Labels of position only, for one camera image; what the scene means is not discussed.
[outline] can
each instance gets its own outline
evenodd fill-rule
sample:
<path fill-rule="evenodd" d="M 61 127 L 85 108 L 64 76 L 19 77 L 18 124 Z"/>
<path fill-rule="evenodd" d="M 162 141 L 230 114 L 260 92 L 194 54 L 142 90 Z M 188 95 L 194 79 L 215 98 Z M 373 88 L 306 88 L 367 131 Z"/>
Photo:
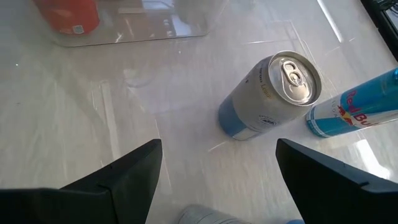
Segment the can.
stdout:
<path fill-rule="evenodd" d="M 328 138 L 398 119 L 398 68 L 314 106 L 307 126 Z"/>
<path fill-rule="evenodd" d="M 33 0 L 41 15 L 63 34 L 89 34 L 100 24 L 95 0 Z"/>
<path fill-rule="evenodd" d="M 322 90 L 320 75 L 304 56 L 279 52 L 261 60 L 218 110 L 224 132 L 246 140 L 304 116 Z"/>
<path fill-rule="evenodd" d="M 206 208 L 202 205 L 190 205 L 178 216 L 177 224 L 250 224 L 231 215 Z"/>

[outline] red bull logo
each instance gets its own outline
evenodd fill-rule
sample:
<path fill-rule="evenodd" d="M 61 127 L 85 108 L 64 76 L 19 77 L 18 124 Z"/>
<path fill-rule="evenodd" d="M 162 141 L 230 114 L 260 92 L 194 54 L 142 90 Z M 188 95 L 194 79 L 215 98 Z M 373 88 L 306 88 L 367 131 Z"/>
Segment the red bull logo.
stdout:
<path fill-rule="evenodd" d="M 351 91 L 347 94 L 346 103 L 348 105 L 348 110 L 346 111 L 343 107 L 338 106 L 339 113 L 341 118 L 350 126 L 356 124 L 362 124 L 363 126 L 373 126 L 378 123 L 370 123 L 368 121 L 368 117 L 364 113 L 361 112 L 361 108 L 356 108 L 354 105 L 354 96 L 356 94 L 356 90 Z"/>

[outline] pull tab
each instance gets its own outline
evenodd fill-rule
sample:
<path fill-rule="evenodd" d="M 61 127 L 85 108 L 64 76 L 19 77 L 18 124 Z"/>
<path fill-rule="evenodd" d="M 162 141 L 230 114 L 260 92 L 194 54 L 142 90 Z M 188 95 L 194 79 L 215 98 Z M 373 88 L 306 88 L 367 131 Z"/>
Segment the pull tab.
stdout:
<path fill-rule="evenodd" d="M 284 61 L 282 69 L 288 81 L 294 86 L 303 85 L 303 74 L 297 68 L 296 64 L 290 60 Z"/>

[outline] can lid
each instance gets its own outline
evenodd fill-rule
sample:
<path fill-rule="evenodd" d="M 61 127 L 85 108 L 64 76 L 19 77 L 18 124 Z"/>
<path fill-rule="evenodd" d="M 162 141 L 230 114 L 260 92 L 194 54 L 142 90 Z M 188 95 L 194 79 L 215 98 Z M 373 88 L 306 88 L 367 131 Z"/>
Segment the can lid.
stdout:
<path fill-rule="evenodd" d="M 275 91 L 297 106 L 314 104 L 322 90 L 316 68 L 296 52 L 283 51 L 275 54 L 269 62 L 269 78 Z"/>

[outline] can rim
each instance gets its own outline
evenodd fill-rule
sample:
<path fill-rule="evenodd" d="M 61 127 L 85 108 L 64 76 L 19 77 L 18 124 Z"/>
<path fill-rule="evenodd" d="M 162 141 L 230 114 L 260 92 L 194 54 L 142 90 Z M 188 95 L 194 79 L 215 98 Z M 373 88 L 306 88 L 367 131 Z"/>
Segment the can rim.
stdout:
<path fill-rule="evenodd" d="M 284 101 L 286 101 L 287 103 L 289 103 L 291 105 L 305 107 L 305 106 L 311 106 L 314 103 L 316 103 L 318 101 L 320 95 L 321 95 L 321 92 L 322 92 L 322 81 L 321 81 L 321 78 L 320 78 L 320 74 L 319 74 L 318 70 L 315 68 L 315 66 L 313 65 L 313 63 L 311 61 L 309 61 L 306 57 L 304 57 L 303 55 L 300 55 L 297 52 L 294 52 L 294 51 L 291 51 L 291 50 L 283 50 L 283 51 L 280 51 L 280 52 L 277 52 L 276 54 L 274 54 L 271 57 L 271 59 L 269 60 L 268 65 L 267 65 L 267 69 L 268 69 L 268 75 L 266 75 L 267 79 L 271 82 L 271 79 L 269 77 L 269 74 L 270 74 L 270 70 L 269 69 L 271 67 L 271 63 L 277 57 L 280 57 L 280 56 L 293 57 L 293 58 L 299 60 L 301 63 L 303 63 L 308 68 L 308 71 L 311 73 L 311 75 L 312 75 L 312 77 L 314 79 L 314 82 L 315 82 L 315 94 L 314 94 L 314 97 L 312 97 L 312 99 L 309 100 L 308 102 L 306 102 L 304 104 L 298 104 L 298 103 L 293 103 L 293 102 L 291 102 L 289 100 L 286 100 L 285 97 L 282 96 L 279 93 L 279 91 L 277 91 L 276 88 L 273 85 L 271 85 L 273 91 L 276 92 Z"/>

